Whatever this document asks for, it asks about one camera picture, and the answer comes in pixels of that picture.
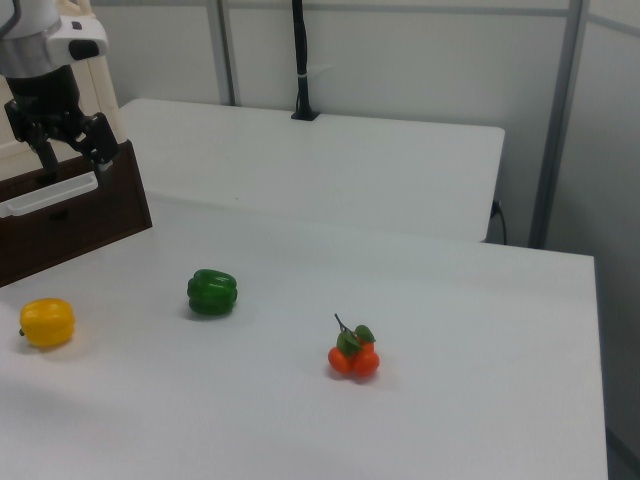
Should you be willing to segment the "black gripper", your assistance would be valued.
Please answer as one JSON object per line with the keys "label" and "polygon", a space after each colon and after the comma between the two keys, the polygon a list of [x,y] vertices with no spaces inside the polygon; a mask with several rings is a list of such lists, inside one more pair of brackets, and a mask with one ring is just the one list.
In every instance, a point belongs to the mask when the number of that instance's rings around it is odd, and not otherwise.
{"label": "black gripper", "polygon": [[58,161],[50,144],[50,127],[66,135],[67,143],[90,162],[101,188],[113,183],[113,163],[119,144],[107,117],[98,112],[84,115],[80,92],[69,65],[31,78],[7,78],[14,100],[4,105],[12,133],[37,155],[48,176]]}

